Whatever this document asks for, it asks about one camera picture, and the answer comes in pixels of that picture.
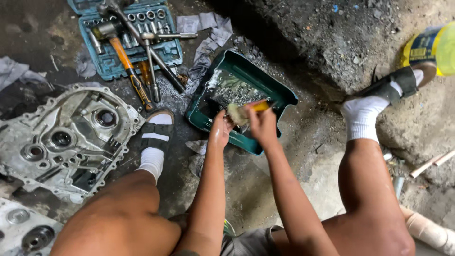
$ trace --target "hammer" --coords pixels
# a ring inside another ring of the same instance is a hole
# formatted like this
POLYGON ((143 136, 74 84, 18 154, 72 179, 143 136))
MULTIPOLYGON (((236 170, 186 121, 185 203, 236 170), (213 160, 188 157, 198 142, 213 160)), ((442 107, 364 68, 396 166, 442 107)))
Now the hammer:
POLYGON ((106 21, 93 27, 91 31, 98 40, 109 39, 109 42, 116 51, 120 61, 126 70, 127 75, 131 79, 131 84, 139 95, 139 98, 141 98, 145 111, 151 112, 154 110, 155 107, 153 106, 151 100, 148 98, 144 90, 144 84, 136 74, 136 71, 131 64, 130 59, 128 59, 128 56, 126 55, 125 49, 123 49, 121 46, 120 39, 117 37, 117 35, 123 31, 122 24, 116 20, 106 21))
POLYGON ((133 25, 131 21, 128 20, 125 13, 122 11, 124 6, 128 6, 134 3, 134 0, 103 0, 100 4, 96 6, 98 13, 101 16, 108 16, 109 13, 115 14, 128 28, 131 32, 132 36, 136 38, 137 42, 141 44, 146 50, 150 48, 150 57, 152 57, 157 65, 161 68, 164 76, 171 82, 174 88, 179 92, 183 93, 185 91, 185 87, 182 85, 180 80, 177 76, 171 71, 171 69, 166 65, 166 63, 161 59, 158 53, 152 48, 148 47, 144 40, 141 38, 139 31, 133 25))

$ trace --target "grey shorts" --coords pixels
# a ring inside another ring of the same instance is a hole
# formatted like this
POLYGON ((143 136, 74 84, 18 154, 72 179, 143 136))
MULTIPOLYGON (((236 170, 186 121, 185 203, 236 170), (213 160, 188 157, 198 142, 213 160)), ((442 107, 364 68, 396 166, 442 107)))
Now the grey shorts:
POLYGON ((236 237, 224 234, 220 256, 279 256, 272 232, 282 229, 275 225, 247 231, 236 237))

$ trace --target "blue plastic case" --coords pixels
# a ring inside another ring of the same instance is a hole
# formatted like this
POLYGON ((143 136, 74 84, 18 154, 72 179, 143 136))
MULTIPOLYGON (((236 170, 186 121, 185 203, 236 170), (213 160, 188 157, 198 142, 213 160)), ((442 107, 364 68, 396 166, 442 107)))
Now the blue plastic case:
MULTIPOLYGON (((88 37, 87 30, 92 27, 92 21, 98 20, 101 22, 101 16, 98 14, 96 10, 96 5, 101 2, 101 0, 67 0, 71 8, 81 17, 79 18, 79 28, 81 30, 82 37, 84 38, 84 42, 87 45, 88 51, 90 53, 91 59, 95 64, 96 71, 98 74, 106 81, 112 80, 114 78, 119 78, 120 76, 127 77, 125 68, 123 67, 120 59, 118 58, 114 48, 111 46, 109 41, 104 40, 100 41, 101 46, 104 50, 103 54, 97 54, 95 49, 93 48, 91 41, 88 37), (90 25, 87 27, 84 25, 84 21, 88 21, 90 25)), ((149 10, 154 11, 155 13, 159 9, 163 9, 166 13, 166 17, 161 21, 165 21, 169 24, 171 28, 171 33, 176 33, 176 28, 174 26, 174 22, 171 17, 171 13, 169 9, 164 5, 165 0, 139 0, 139 3, 134 3, 124 9, 126 15, 133 13, 137 15, 138 13, 146 13, 149 10)), ((137 18, 133 22, 134 25, 136 24, 144 24, 150 27, 150 20, 148 18, 145 21, 139 21, 137 18)), ((180 47, 180 41, 178 39, 174 39, 171 41, 164 41, 160 43, 155 43, 152 45, 153 49, 161 56, 163 61, 167 65, 179 65, 183 62, 182 56, 182 48, 180 47)), ((147 54, 144 48, 139 45, 130 49, 125 49, 126 54, 130 58, 131 62, 134 64, 138 61, 147 60, 147 54)), ((158 65, 153 67, 154 70, 160 69, 158 65)))

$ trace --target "hand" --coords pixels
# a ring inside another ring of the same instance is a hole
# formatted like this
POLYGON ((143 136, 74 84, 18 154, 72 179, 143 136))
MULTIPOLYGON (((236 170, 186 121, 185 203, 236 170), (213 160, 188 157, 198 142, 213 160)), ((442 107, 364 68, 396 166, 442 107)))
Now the hand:
POLYGON ((251 135, 266 149, 278 143, 277 116, 271 108, 261 112, 254 111, 250 107, 253 103, 244 106, 250 119, 251 135))
POLYGON ((234 128, 234 124, 229 118, 225 118, 226 110, 218 112, 212 122, 212 129, 208 138, 209 143, 213 143, 216 147, 224 148, 229 142, 229 133, 234 128))

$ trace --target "black sandal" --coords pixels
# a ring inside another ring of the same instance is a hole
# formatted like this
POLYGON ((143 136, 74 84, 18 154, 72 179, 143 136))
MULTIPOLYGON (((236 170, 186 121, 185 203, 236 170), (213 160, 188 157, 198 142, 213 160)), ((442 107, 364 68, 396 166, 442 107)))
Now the black sandal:
POLYGON ((407 98, 418 92, 415 82, 414 69, 420 69, 424 73, 424 79, 420 82, 419 87, 428 84, 436 76, 436 65, 432 61, 425 61, 416 64, 412 67, 403 67, 389 75, 381 78, 369 87, 354 94, 355 97, 378 96, 384 98, 395 105, 401 98, 407 98), (390 86, 390 82, 395 81, 403 90, 403 95, 400 97, 397 90, 390 86))
POLYGON ((174 134, 174 113, 167 109, 159 109, 153 112, 146 120, 144 125, 141 128, 141 133, 156 133, 160 135, 169 136, 169 140, 165 141, 158 138, 141 138, 141 144, 139 146, 139 152, 142 152, 146 148, 157 148, 164 153, 169 148, 169 143, 172 139, 172 135, 174 134), (166 114, 170 115, 172 119, 172 124, 155 124, 149 123, 150 119, 154 116, 159 114, 166 114))

